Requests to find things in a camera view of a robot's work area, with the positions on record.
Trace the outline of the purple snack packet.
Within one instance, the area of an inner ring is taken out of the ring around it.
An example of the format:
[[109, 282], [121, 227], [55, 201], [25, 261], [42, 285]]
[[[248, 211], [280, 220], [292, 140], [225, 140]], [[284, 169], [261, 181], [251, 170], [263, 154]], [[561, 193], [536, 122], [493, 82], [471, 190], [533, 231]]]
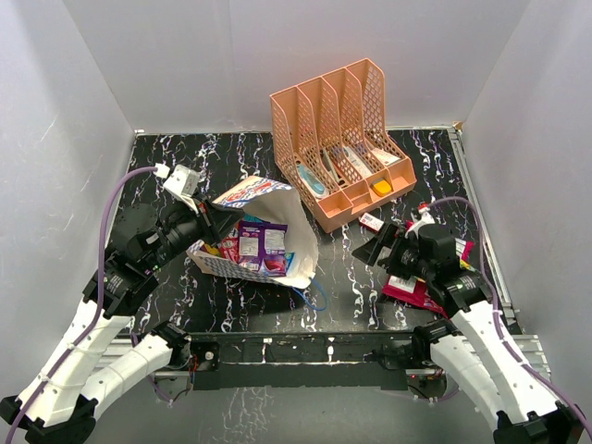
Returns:
[[239, 262], [238, 265], [259, 272], [263, 261], [263, 234], [261, 224], [241, 221], [239, 223]]
[[285, 238], [287, 225], [264, 223], [261, 271], [270, 277], [284, 277], [288, 265]]

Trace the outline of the blue checkered paper bag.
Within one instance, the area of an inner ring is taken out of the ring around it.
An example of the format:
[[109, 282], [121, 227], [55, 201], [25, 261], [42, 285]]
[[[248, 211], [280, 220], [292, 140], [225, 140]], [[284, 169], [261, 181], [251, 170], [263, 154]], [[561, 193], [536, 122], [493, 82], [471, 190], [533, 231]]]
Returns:
[[[327, 309], [327, 294], [315, 280], [319, 258], [317, 238], [294, 188], [272, 179], [250, 176], [218, 197], [216, 202], [226, 207], [241, 208], [245, 213], [241, 221], [258, 223], [262, 227], [264, 223], [287, 225], [286, 252], [295, 252], [295, 257], [287, 275], [270, 277], [261, 271], [262, 264], [259, 272], [250, 271], [222, 257], [219, 250], [217, 254], [211, 254], [213, 243], [199, 241], [190, 247], [187, 255], [203, 273], [277, 284], [292, 289], [311, 309]], [[239, 237], [239, 223], [228, 237]]]

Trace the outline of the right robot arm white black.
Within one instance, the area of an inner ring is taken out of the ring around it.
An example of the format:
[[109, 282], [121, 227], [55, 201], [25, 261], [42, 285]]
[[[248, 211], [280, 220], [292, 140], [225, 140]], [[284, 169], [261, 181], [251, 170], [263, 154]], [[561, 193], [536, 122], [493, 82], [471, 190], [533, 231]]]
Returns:
[[580, 411], [534, 376], [493, 307], [481, 273], [464, 267], [442, 226], [385, 224], [353, 256], [397, 278], [419, 278], [445, 312], [413, 332], [413, 358], [442, 368], [487, 419], [496, 443], [576, 443]]

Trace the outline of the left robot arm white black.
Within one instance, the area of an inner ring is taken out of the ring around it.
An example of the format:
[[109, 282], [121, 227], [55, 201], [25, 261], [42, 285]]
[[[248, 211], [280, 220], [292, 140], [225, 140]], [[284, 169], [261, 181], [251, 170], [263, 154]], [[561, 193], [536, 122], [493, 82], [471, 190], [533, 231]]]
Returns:
[[155, 272], [197, 241], [215, 246], [242, 219], [240, 209], [208, 200], [195, 209], [174, 203], [162, 216], [148, 204], [125, 209], [115, 221], [111, 238], [95, 273], [83, 291], [77, 311], [80, 323], [70, 326], [57, 355], [31, 388], [1, 402], [1, 415], [22, 428], [30, 443], [45, 443], [77, 423], [79, 372], [101, 356], [99, 342], [110, 342], [136, 315], [158, 285]]

